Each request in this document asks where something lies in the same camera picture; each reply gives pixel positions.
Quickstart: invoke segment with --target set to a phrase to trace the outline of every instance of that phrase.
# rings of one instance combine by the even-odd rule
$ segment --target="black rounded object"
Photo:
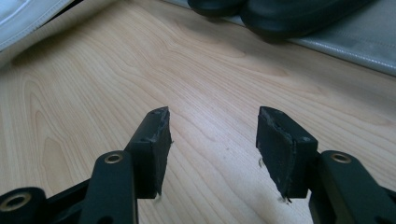
[[[373,0],[248,0],[240,11],[248,29],[269,39],[307,35]]]
[[[247,0],[188,0],[190,8],[206,17],[226,17],[238,13]]]

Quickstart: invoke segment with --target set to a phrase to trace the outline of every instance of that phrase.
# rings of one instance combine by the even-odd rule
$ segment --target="gray mat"
[[[163,0],[189,8],[187,0]],[[224,18],[243,25],[239,17]],[[396,76],[396,1],[376,0],[353,15],[293,43]]]

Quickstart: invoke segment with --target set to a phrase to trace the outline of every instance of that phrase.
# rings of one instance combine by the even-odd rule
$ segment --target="wood grain pattern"
[[[120,1],[0,71],[0,194],[85,180],[168,105],[163,196],[139,202],[141,223],[312,223],[307,200],[282,203],[259,166],[260,105],[396,190],[395,100],[395,77],[161,1]]]

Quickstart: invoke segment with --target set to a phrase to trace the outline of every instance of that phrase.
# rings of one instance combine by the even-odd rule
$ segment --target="gray surface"
[[[189,7],[187,0],[164,0]],[[243,25],[240,18],[224,18]],[[377,0],[326,29],[291,42],[396,76],[396,1]]]

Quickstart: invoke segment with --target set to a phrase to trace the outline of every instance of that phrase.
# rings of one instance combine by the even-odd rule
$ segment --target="metal ring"
[[[351,163],[352,162],[352,160],[347,155],[344,155],[344,154],[341,154],[341,153],[333,153],[332,154],[332,159],[334,161],[338,161],[338,162],[341,162],[341,163]]]
[[[108,155],[105,158],[105,163],[108,163],[108,164],[117,163],[119,161],[122,161],[122,159],[123,159],[123,157],[121,154],[113,153],[113,154]]]
[[[9,196],[0,204],[0,211],[11,212],[23,207],[32,199],[29,192],[17,193]]]

